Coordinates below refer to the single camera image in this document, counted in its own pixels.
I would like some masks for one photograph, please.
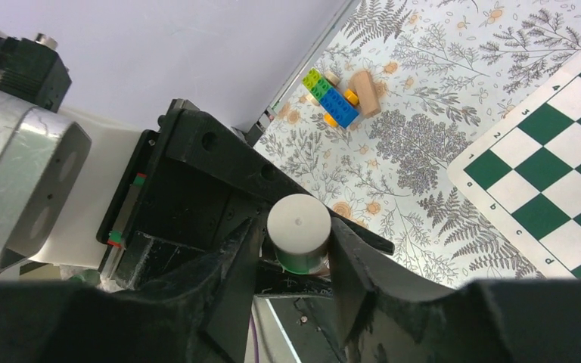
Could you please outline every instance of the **white square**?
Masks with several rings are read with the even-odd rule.
[[[581,227],[573,220],[540,239],[540,243],[568,269],[581,265]]]
[[[528,157],[540,150],[542,145],[533,140],[524,131],[512,129],[500,142],[491,147],[491,151],[504,160],[511,168],[515,168]]]
[[[547,103],[573,121],[579,120],[581,117],[581,78],[574,78]]]
[[[581,164],[581,125],[574,123],[558,134],[547,145],[551,151],[572,168]]]
[[[572,170],[549,188],[546,188],[542,194],[569,217],[578,216],[581,213],[580,173]]]
[[[515,212],[540,192],[512,170],[487,190],[509,213]]]

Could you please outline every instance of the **screw hole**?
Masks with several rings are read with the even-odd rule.
[[[213,151],[217,147],[217,135],[207,132],[201,137],[201,147],[206,151]]]
[[[271,164],[266,164],[262,167],[262,178],[269,182],[274,182],[276,178],[275,167]]]

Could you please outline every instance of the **lime green toy block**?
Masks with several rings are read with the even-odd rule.
[[[311,92],[311,95],[317,98],[317,101],[321,100],[326,92],[332,88],[326,78],[322,77],[315,68],[311,69],[309,74],[302,79],[302,83]]]

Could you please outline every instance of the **floral tablecloth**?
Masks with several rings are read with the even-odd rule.
[[[446,168],[579,51],[581,0],[362,0],[315,67],[370,71],[382,112],[332,128],[300,86],[256,149],[426,278],[539,277]]]

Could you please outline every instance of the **cable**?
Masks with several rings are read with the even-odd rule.
[[[253,332],[253,347],[255,355],[255,363],[259,363],[259,342],[257,341],[257,329],[255,328],[255,319],[253,313],[250,313],[250,331]]]

